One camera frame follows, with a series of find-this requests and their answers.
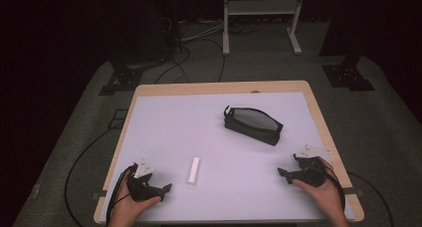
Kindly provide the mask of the black stand base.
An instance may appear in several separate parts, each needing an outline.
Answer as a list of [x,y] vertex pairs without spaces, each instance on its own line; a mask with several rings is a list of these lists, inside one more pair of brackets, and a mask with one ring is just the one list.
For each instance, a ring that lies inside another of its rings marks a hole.
[[142,72],[129,68],[120,59],[111,59],[112,74],[106,85],[102,86],[100,96],[112,96],[116,92],[134,91],[139,85]]
[[374,87],[358,70],[360,54],[348,54],[340,64],[323,65],[322,69],[334,88],[348,88],[353,92],[373,91]]

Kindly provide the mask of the person's left hand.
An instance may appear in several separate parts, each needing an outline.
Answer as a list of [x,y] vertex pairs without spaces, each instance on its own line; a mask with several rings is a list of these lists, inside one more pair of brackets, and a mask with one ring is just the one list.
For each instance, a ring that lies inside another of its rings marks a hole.
[[159,196],[141,202],[134,201],[125,182],[119,187],[117,199],[118,203],[111,210],[107,227],[132,227],[144,211],[161,201]]

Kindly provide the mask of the person's right hand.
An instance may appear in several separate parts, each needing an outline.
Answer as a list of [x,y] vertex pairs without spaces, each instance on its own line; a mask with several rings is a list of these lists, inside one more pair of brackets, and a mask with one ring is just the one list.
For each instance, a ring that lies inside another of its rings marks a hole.
[[313,187],[298,179],[294,179],[293,184],[313,199],[331,227],[350,227],[344,215],[340,194],[331,180],[327,179],[319,187]]

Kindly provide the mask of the black pencil case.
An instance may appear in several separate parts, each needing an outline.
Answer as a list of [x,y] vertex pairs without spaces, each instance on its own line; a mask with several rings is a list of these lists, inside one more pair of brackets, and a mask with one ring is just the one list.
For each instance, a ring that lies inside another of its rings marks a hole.
[[265,112],[252,108],[231,108],[224,110],[224,126],[248,137],[275,146],[284,125]]

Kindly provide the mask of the white table mat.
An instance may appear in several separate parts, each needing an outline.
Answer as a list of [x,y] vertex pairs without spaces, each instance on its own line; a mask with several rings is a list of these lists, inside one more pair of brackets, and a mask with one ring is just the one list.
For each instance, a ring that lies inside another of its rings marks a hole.
[[[253,108],[284,127],[272,146],[224,126],[224,109]],[[278,167],[297,169],[294,154],[323,147],[303,93],[137,97],[113,176],[145,160],[155,171],[149,183],[172,183],[164,200],[140,217],[143,223],[296,222],[322,215],[312,199],[289,184]],[[187,183],[194,157],[196,183]]]

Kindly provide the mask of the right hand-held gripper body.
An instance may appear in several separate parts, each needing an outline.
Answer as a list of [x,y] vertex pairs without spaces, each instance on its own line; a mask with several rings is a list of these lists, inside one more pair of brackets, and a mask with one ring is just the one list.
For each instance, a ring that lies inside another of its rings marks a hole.
[[294,179],[298,179],[313,187],[321,186],[324,183],[326,171],[320,158],[325,154],[330,154],[330,151],[306,144],[303,150],[294,154],[294,160],[298,163],[300,170],[287,173],[288,183],[292,184]]

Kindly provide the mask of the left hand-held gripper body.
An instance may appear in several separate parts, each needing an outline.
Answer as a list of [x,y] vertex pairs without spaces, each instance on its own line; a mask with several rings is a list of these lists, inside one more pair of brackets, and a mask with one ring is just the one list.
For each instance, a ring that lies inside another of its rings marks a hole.
[[161,200],[164,199],[165,190],[149,184],[153,172],[154,168],[144,159],[139,163],[135,162],[129,168],[126,185],[134,201],[144,201],[156,196],[159,196]]

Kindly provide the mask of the white eraser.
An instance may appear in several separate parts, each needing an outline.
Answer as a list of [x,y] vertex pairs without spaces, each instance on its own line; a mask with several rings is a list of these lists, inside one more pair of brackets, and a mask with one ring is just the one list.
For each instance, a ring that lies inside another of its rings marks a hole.
[[194,185],[196,183],[199,164],[200,164],[200,158],[194,157],[193,160],[192,160],[189,175],[188,175],[188,178],[187,178],[188,184]]

